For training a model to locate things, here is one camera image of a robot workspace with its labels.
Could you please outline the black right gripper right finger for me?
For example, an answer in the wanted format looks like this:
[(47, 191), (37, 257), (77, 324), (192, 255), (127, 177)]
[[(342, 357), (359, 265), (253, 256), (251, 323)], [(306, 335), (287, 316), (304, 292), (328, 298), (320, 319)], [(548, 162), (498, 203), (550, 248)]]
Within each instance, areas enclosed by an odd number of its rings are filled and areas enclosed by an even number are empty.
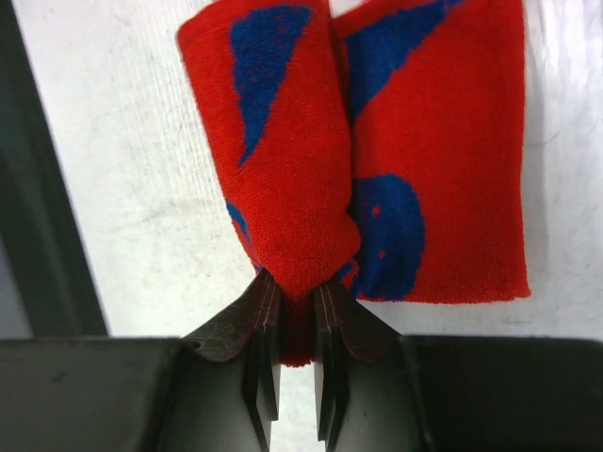
[(313, 293), (329, 451), (598, 451), (602, 345), (402, 335), (338, 282)]

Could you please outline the red blue patterned towel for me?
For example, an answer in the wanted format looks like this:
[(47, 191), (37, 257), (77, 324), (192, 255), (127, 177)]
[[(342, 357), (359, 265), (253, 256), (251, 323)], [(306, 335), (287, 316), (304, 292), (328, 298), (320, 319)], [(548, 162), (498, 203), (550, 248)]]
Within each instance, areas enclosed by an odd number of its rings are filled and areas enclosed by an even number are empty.
[(284, 364), (312, 362), (311, 291), (488, 303), (530, 294), (519, 1), (219, 1), (178, 30), (227, 211), (285, 292)]

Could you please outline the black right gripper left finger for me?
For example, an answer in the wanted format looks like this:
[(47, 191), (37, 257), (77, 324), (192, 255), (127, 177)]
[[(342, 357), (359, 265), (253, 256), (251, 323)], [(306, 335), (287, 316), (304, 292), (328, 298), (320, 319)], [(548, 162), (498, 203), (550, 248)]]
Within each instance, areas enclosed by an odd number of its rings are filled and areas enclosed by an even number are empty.
[(266, 451), (282, 293), (268, 273), (182, 339), (1, 344), (5, 451)]

